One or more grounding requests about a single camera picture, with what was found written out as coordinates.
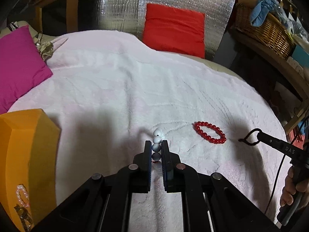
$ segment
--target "bed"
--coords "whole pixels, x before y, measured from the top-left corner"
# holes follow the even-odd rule
[[[53,42],[59,46],[47,60],[53,76],[10,111],[42,108],[61,128],[58,205],[93,173],[107,176],[132,163],[160,127],[182,162],[200,173],[222,173],[264,212],[282,154],[238,139],[253,128],[283,140],[285,134],[267,102],[236,74],[206,60],[152,50],[124,32],[76,32]],[[220,127],[227,142],[204,140],[193,130],[195,121]],[[267,212],[272,220],[288,167],[287,158]],[[152,164],[150,193],[132,197],[129,231],[182,229],[181,196],[164,192],[161,164]]]

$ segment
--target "orange box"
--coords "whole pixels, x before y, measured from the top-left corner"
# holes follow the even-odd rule
[[[18,204],[18,185],[24,185],[28,192],[27,211],[34,225],[57,206],[55,169],[59,135],[60,129],[42,109],[0,115],[0,202],[20,231],[24,229],[14,209]]]

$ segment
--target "screw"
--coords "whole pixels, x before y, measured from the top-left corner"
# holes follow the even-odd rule
[[[136,164],[131,164],[131,165],[129,165],[129,169],[130,169],[130,170],[136,170],[136,169],[138,169],[138,165],[136,165]]]
[[[220,173],[213,173],[212,177],[214,179],[216,179],[216,180],[220,180],[220,179],[222,179],[222,174],[220,174]]]
[[[100,173],[94,173],[92,176],[91,176],[91,178],[93,179],[93,180],[98,180],[98,179],[100,179],[102,177],[102,175],[100,174]]]
[[[176,165],[176,168],[178,168],[178,169],[180,169],[180,170],[183,170],[183,169],[186,168],[186,165],[183,164],[183,163],[178,163],[178,164]]]

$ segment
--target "foil backdrop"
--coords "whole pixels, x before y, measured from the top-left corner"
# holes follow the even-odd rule
[[[138,0],[97,0],[97,23],[102,30],[137,34]]]
[[[99,29],[118,30],[142,38],[146,4],[156,3],[205,13],[206,55],[214,56],[235,0],[98,0]]]

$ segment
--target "red pillow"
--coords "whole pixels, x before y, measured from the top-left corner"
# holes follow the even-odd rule
[[[0,114],[52,75],[33,43],[28,26],[0,39]]]
[[[157,51],[205,58],[205,14],[158,4],[147,4],[143,43]]]

